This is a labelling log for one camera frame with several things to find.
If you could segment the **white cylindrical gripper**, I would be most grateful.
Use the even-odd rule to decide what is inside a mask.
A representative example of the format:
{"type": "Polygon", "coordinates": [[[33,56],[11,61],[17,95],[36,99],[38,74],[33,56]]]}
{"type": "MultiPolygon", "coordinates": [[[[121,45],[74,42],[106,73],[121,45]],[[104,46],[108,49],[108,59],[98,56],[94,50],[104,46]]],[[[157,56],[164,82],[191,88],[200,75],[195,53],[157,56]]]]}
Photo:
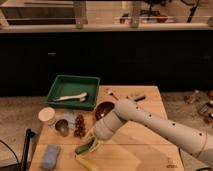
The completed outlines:
{"type": "Polygon", "coordinates": [[[115,111],[112,110],[102,119],[98,120],[93,129],[90,129],[86,133],[83,138],[83,144],[80,146],[80,153],[85,154],[87,152],[94,152],[100,146],[99,140],[109,140],[125,123],[126,120],[120,118],[115,111]]]}

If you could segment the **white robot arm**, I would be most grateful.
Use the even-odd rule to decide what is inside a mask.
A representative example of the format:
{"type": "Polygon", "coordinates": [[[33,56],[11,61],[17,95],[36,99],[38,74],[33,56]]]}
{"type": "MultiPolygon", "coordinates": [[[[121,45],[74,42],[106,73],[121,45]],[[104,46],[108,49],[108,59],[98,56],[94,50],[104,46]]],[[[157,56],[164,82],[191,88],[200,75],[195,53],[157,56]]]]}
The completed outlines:
{"type": "Polygon", "coordinates": [[[198,160],[213,160],[213,135],[163,119],[141,109],[129,99],[118,100],[114,109],[94,124],[84,142],[90,139],[91,134],[98,140],[109,140],[129,121],[146,126],[198,160]]]}

